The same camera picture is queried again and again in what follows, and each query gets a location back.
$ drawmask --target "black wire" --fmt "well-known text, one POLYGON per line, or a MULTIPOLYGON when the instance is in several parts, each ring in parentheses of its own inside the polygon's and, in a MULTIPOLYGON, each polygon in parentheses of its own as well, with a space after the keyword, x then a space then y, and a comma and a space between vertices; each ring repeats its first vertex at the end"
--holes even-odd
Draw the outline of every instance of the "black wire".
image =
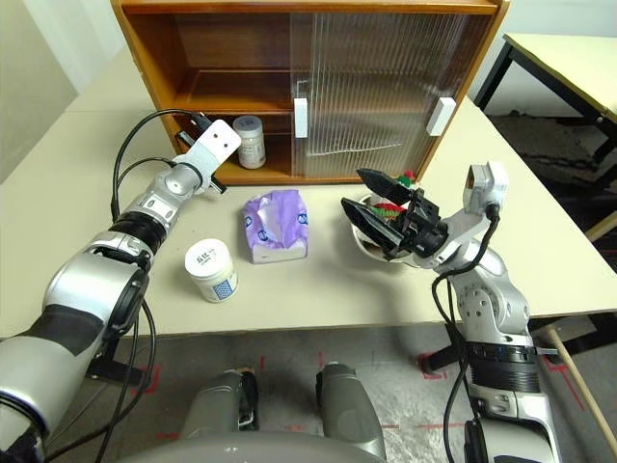
MULTIPOLYGON (((450 319, 454 320, 454 304, 452 303, 452 284, 449 280, 447 280, 447 303, 450 307, 450 319)), ((464 369, 467 372, 467 367, 463 368, 463 358, 459 355, 459 368, 464 369)), ((463 385, 465 386, 465 393, 467 394, 467 399, 469 401, 469 406, 471 407, 471 412, 473 413, 473 417, 478 419, 478 411, 477 407, 473 400, 471 400, 471 394, 469 393, 469 382, 467 380, 467 376, 463 376, 463 385)))
POLYGON ((133 369, 133 365, 135 365, 135 353, 137 352, 137 337, 139 336, 139 314, 135 318, 135 324, 133 325, 133 341, 131 342, 131 353, 128 358, 128 363, 126 365, 126 371, 124 372, 124 379, 122 380, 122 389, 120 391, 120 395, 118 396, 118 402, 116 403, 116 408, 114 409, 114 414, 112 415, 112 419, 109 421, 109 427, 107 428, 107 432, 105 432, 105 437, 103 438, 103 442, 98 449, 98 455, 96 456, 95 463, 100 463, 103 459, 103 455, 107 450, 107 445, 109 444, 109 440, 112 437, 114 432, 114 426, 118 422, 118 416, 120 415, 120 411, 122 408, 122 404, 124 403, 124 398, 126 397, 126 391, 128 390, 128 383, 131 377, 131 370, 133 369))
POLYGON ((128 133, 128 135, 124 139, 124 142, 122 143, 122 146, 120 147, 118 151, 118 155, 116 156, 116 162, 114 163, 114 173, 112 175, 112 201, 111 201, 110 206, 112 210, 112 219, 114 221, 116 221, 116 219, 118 219, 118 216, 120 215, 120 202, 118 200, 118 186, 119 186, 119 177, 120 177, 120 165, 122 162, 122 158, 124 157, 124 153, 126 152, 128 145, 131 143, 131 140, 133 140, 133 137, 135 136, 135 134, 144 125, 146 125, 146 123, 148 123, 149 121, 153 119, 159 118, 161 116, 165 116, 167 114, 181 114, 181 115, 188 116, 188 117, 195 116, 195 113, 191 111, 187 111, 185 109, 163 109, 160 111, 155 111, 154 113, 149 114, 145 116, 143 119, 141 119, 128 133))
POLYGON ((482 241, 480 242, 480 248, 478 249, 477 254, 473 258, 473 260, 464 265, 461 268, 449 270, 447 272, 443 272, 440 276, 438 276, 431 284, 431 292, 433 294, 433 300, 435 301, 435 305, 437 306, 438 311, 440 312, 443 320, 445 321, 445 329, 452 341, 452 344, 456 347, 459 354, 459 367, 460 371, 456 380, 454 381, 454 385, 452 386, 452 390, 450 391, 450 396, 445 405, 445 410, 443 412, 443 444, 445 446, 445 454, 447 455, 447 460, 449 463, 454 463, 454 458, 452 457, 452 451, 450 450, 450 437, 449 437, 449 421, 450 421, 450 412, 452 410, 452 405, 454 404, 454 399, 456 394, 458 394, 459 388, 461 387, 461 383, 465 383, 465 388, 469 397, 469 404, 471 405, 471 410, 473 411, 473 415, 477 418, 477 411, 470 399, 469 396, 469 384, 467 382, 467 368, 469 366, 469 360, 467 357, 467 352, 465 349, 465 338, 456 327, 456 322, 454 318, 454 305, 452 302, 452 289, 450 286, 449 277, 453 277, 456 275, 462 275, 463 273, 467 273, 471 271, 475 266, 480 263, 480 260, 484 257, 487 249, 489 248, 489 243, 491 241, 491 237, 495 233, 497 225, 499 223, 499 207, 496 204, 490 204, 487 206, 486 215, 491 221, 489 228, 484 233, 482 237, 482 241), (439 283, 443 280, 448 282, 448 304, 450 315, 448 316, 443 310, 442 303, 440 301, 439 295, 437 293, 437 288, 439 283))
POLYGON ((459 374, 454 381, 452 391, 450 391, 450 396, 447 398, 447 403, 445 404, 445 411, 443 412, 443 445, 445 446, 445 454, 449 463, 454 463, 454 458, 452 457, 452 450, 450 449, 450 412, 452 411, 454 398, 456 397, 456 394, 459 392, 459 388, 461 387, 461 382, 465 378, 467 367, 468 360, 465 359, 462 363, 461 370, 459 371, 459 374))
MULTIPOLYGON (((132 169, 134 169, 135 167, 143 164, 144 162, 148 162, 148 161, 162 161, 162 162, 166 162, 168 163, 168 165, 172 165, 174 164, 173 161, 167 159, 167 158, 147 158, 147 159, 141 159, 137 162, 134 162, 133 164, 131 164, 129 167, 127 167, 122 174, 120 175, 120 166, 121 166, 121 162, 122 162, 122 158, 124 156, 124 153, 126 152, 126 149, 128 148, 128 145, 130 144, 131 140, 133 139, 133 137, 135 136, 135 134, 149 121, 151 121, 152 119, 158 118, 160 116, 164 116, 164 115, 168 115, 168 114, 181 114, 181 115, 185 115, 185 116, 195 116, 195 113, 192 113, 191 111, 186 111, 183 109, 165 109, 165 110, 161 110, 161 111, 156 111, 148 116, 146 116, 145 118, 141 119, 133 128, 132 130, 128 133, 128 135, 126 136, 126 138, 124 139, 124 141, 122 142, 121 148, 118 151, 118 155, 116 156, 116 162, 114 163, 114 173, 113 173, 113 183, 112 183, 112 200, 111 200, 111 212, 112 212, 112 219, 114 221, 116 221, 116 219, 118 219, 118 216, 120 215, 120 198, 119 198, 119 187, 120 184, 122 182, 122 180, 124 179, 124 177, 126 176, 126 174, 128 174, 132 169)), ((113 432, 114 427, 116 426, 116 424, 118 424, 119 422, 121 422, 130 412, 131 410, 135 407, 135 405, 137 405, 137 403, 139 402, 139 400, 142 398, 142 395, 144 395, 144 392, 146 391, 146 388, 148 387, 150 378, 152 376, 152 370, 154 368, 154 357, 156 355, 156 327, 154 325, 154 317, 152 316, 152 312, 149 308, 148 303, 146 302, 146 300, 144 300, 142 302, 142 309, 144 310, 144 313, 146 314, 146 318, 148 320, 148 327, 149 327, 149 340, 150 340, 150 350, 149 350, 149 355, 148 355, 148 365, 146 367, 146 371, 144 373, 144 376, 142 378, 142 382, 139 386, 139 389, 137 391, 137 393, 135 394, 135 396, 133 397, 133 399, 129 402, 129 404, 126 406, 126 408, 124 408, 122 411, 120 411, 120 408, 122 406, 122 403, 124 401, 124 396, 126 394, 126 389, 128 388, 128 375, 125 375, 124 377, 124 381, 122 382, 122 390, 121 390, 121 394, 117 403, 117 407, 116 410, 114 412, 114 417, 112 417, 112 420, 110 422, 108 422, 107 424, 101 426, 99 429, 96 429, 92 432, 90 432, 89 434, 86 434, 85 436, 76 439, 75 441, 55 450, 54 452, 50 453, 49 455, 47 455, 47 457, 45 458, 45 462, 50 462, 56 458, 58 458, 59 456, 65 454, 66 452, 75 449, 87 442, 90 442, 92 439, 97 438, 98 436, 100 436, 101 434, 105 433, 105 439, 101 445, 101 448, 99 450, 99 456, 97 457, 97 461, 98 458, 102 457, 102 454, 104 454, 105 449, 107 447, 107 444, 109 442, 109 438, 111 437, 111 433, 113 432)), ((129 365, 128 365, 128 372, 130 372, 130 370, 133 367, 133 362, 134 362, 134 354, 133 354, 133 349, 131 349, 131 357, 132 359, 129 359, 129 365)))
MULTIPOLYGON (((152 370, 154 368, 154 358, 156 356, 156 328, 154 326, 154 318, 152 316, 150 307, 148 306, 148 303, 146 301, 142 303, 142 309, 144 310, 144 314, 146 315, 146 319, 148 320, 148 328, 150 330, 150 336, 149 336, 150 346, 149 346, 149 353, 148 353, 148 364, 146 366, 146 371, 144 373, 144 376, 142 377, 142 382, 139 386, 139 389, 137 390, 137 393, 135 394, 133 399, 128 403, 128 405, 126 405, 126 408, 124 408, 120 412, 120 414, 118 415, 118 420, 116 421, 116 424, 118 424, 124 418, 126 418, 126 416, 133 410, 133 408, 135 408, 135 405, 137 405, 137 402, 139 402, 139 400, 142 398, 142 395, 144 395, 144 392, 148 388, 150 377, 152 376, 152 370)), ((96 439, 98 436, 107 432, 107 429, 109 428, 109 426, 110 426, 110 423, 108 422, 107 424, 104 424, 100 428, 86 434, 85 436, 82 436, 66 444, 65 446, 62 446, 61 448, 47 455, 47 457, 45 458, 45 462, 55 460, 56 458, 58 458, 61 455, 64 455, 68 451, 76 449, 77 447, 83 444, 86 444, 87 442, 90 442, 92 439, 96 439)))
POLYGON ((122 181, 126 177, 126 174, 131 172, 137 166, 144 164, 146 162, 150 162, 150 161, 160 161, 160 162, 164 162, 170 167, 175 166, 175 163, 171 159, 168 159, 167 157, 146 157, 144 159, 140 159, 139 161, 134 162, 133 164, 131 164, 130 166, 128 166, 126 169, 122 171, 122 173, 120 174, 120 177, 118 178, 118 187, 120 188, 120 185, 122 184, 122 181))

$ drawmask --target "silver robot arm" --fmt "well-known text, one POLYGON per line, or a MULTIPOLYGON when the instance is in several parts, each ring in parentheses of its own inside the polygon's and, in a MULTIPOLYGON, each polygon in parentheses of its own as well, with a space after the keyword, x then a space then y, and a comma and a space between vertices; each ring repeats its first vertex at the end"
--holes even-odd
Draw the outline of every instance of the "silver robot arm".
MULTIPOLYGON (((408 206, 391 225, 363 204, 343 199, 352 223, 382 247, 388 259, 433 269, 456 292, 471 369, 469 394, 479 412, 478 420, 466 424, 466 459, 561 461, 549 399, 540 390, 536 349, 527 330, 527 301, 491 249, 469 271, 460 272, 478 256, 481 243, 474 237, 489 228, 495 214, 498 220, 503 208, 508 184, 503 167, 495 162, 471 166, 464 207, 444 220, 422 190, 407 190, 376 171, 359 170, 359 175, 378 195, 408 206)), ((458 347, 443 349, 438 368, 455 362, 458 355, 458 347)))
POLYGON ((42 440, 60 422, 101 345, 133 325, 148 271, 178 212, 239 145, 225 122, 210 125, 174 159, 175 167, 56 273, 32 327, 0 343, 0 457, 42 460, 42 440))

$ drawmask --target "small white jar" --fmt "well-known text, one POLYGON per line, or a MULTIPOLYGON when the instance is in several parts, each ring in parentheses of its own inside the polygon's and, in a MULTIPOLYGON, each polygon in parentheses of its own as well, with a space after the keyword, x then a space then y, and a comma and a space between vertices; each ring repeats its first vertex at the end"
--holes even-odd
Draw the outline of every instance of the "small white jar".
POLYGON ((229 249, 221 240, 209 238, 195 243, 186 252, 184 267, 206 301, 225 301, 238 288, 229 249))
POLYGON ((233 130, 242 139, 238 149, 240 165, 245 169, 258 169, 266 163, 263 145, 263 125, 255 116, 240 116, 233 121, 233 130))

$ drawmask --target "wooden stick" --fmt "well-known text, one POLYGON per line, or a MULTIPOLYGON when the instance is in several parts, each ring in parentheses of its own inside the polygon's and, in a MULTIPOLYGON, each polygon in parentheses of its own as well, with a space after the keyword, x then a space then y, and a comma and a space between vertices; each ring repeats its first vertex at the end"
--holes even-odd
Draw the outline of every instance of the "wooden stick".
POLYGON ((570 371, 572 377, 577 383, 578 389, 580 390, 582 397, 585 399, 585 402, 587 402, 587 405, 589 406, 591 413, 596 419, 596 422, 598 422, 600 431, 608 442, 608 446, 610 447, 610 451, 612 452, 613 457, 615 458, 615 460, 617 460, 617 440, 615 439, 615 435, 610 430, 608 422, 606 422, 606 418, 602 414, 600 406, 598 406, 598 402, 596 402, 596 399, 592 396, 591 391, 589 391, 587 383, 585 383, 585 380, 582 379, 582 376, 578 371, 574 360, 572 360, 572 357, 568 353, 566 346, 563 345, 563 342, 561 342, 561 339, 559 338, 559 335, 557 335, 557 332, 554 330, 554 328, 549 328, 548 333, 550 336, 550 340, 552 340, 552 343, 555 345, 557 351, 559 352, 559 357, 561 357, 561 360, 563 360, 564 364, 566 364, 566 367, 568 367, 568 370, 570 371))

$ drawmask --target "jar lid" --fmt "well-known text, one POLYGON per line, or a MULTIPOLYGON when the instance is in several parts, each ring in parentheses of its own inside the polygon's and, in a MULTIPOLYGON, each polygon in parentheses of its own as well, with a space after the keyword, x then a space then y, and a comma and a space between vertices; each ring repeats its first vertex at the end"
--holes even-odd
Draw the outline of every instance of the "jar lid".
POLYGON ((256 116, 240 116, 233 121, 233 129, 242 138, 253 138, 263 133, 261 119, 256 116))
POLYGON ((197 278, 209 278, 225 270, 231 262, 229 249, 219 239, 198 241, 184 256, 186 271, 197 278))

